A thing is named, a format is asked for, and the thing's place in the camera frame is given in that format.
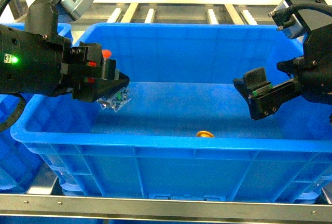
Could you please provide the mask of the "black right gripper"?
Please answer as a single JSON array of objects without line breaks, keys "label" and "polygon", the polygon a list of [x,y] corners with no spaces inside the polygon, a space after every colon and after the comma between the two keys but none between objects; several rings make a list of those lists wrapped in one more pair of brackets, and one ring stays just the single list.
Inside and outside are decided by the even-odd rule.
[{"label": "black right gripper", "polygon": [[247,97],[253,120],[275,114],[282,104],[300,95],[309,102],[330,105],[331,27],[311,31],[303,42],[303,56],[279,62],[276,67],[297,80],[293,78],[273,87],[264,67],[233,80],[235,89],[242,97]]}]

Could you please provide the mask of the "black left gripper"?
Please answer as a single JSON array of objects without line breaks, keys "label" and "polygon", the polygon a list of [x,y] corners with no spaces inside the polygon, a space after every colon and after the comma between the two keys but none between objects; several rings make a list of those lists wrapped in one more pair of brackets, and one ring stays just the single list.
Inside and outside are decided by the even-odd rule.
[{"label": "black left gripper", "polygon": [[[58,33],[55,5],[32,4],[24,30],[1,25],[1,93],[56,97],[67,94],[75,78],[83,81],[72,90],[72,99],[93,103],[129,85],[130,78],[122,72],[114,80],[116,61],[110,50],[98,43],[71,47],[72,41]],[[62,68],[69,60],[70,75],[66,75]]]}]

